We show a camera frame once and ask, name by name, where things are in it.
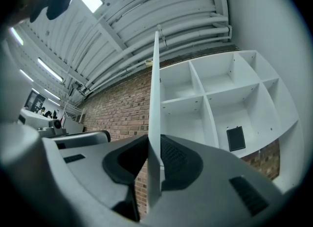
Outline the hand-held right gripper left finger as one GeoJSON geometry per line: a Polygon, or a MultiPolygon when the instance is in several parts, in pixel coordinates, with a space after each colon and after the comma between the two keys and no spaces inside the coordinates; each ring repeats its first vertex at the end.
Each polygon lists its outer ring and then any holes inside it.
{"type": "Polygon", "coordinates": [[[147,135],[59,149],[43,139],[47,162],[74,222],[140,222],[135,179],[147,159],[147,135]]]}

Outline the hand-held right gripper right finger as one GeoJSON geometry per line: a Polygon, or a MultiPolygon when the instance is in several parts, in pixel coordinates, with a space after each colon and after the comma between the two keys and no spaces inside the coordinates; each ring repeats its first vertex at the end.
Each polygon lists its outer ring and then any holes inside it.
{"type": "Polygon", "coordinates": [[[285,202],[274,183],[230,152],[161,136],[165,179],[149,227],[259,227],[285,202]]]}

